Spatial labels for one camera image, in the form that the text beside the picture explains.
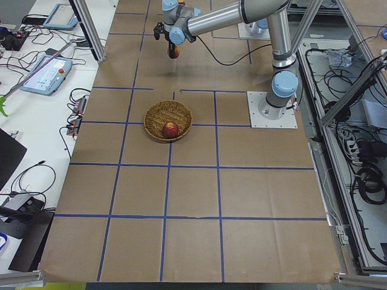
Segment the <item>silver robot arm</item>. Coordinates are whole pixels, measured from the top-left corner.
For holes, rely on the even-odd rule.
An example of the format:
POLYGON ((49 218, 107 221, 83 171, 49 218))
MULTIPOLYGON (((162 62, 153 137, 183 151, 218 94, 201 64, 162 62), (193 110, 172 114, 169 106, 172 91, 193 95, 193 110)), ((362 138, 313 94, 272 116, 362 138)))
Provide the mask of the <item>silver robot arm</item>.
POLYGON ((288 27, 287 4, 287 1, 236 1, 209 13, 202 13, 199 8, 178 1, 163 1, 163 19, 154 27, 154 37, 165 37, 169 43, 169 56, 174 58, 176 46, 186 40, 192 43, 204 33, 265 19, 272 45, 273 78, 258 109, 263 117, 278 120, 283 117, 288 101, 299 86, 297 60, 288 27))
POLYGON ((252 34, 259 34, 266 32, 268 30, 268 22, 267 19, 260 19, 256 22, 249 24, 249 29, 252 34))

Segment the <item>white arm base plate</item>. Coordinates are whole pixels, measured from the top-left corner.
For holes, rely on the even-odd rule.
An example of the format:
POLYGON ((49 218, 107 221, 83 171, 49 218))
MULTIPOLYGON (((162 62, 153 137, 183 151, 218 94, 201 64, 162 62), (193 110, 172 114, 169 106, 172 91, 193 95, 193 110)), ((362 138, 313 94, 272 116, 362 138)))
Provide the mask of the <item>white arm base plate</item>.
POLYGON ((251 24, 239 23, 238 34, 240 39, 270 40, 267 19, 261 19, 251 24))
POLYGON ((291 101, 283 108, 271 107, 266 92, 247 91, 250 126, 254 129, 297 129, 298 124, 291 101))

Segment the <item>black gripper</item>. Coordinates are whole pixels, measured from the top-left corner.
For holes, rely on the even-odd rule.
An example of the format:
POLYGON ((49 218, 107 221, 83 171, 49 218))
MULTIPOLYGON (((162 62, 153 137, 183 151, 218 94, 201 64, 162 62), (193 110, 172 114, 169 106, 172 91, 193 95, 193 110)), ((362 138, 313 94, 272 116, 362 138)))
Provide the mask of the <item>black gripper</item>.
POLYGON ((155 40, 159 40, 160 36, 163 35, 168 41, 168 51, 175 51, 176 45, 170 40, 169 32, 166 31, 164 23, 158 22, 153 29, 155 40))

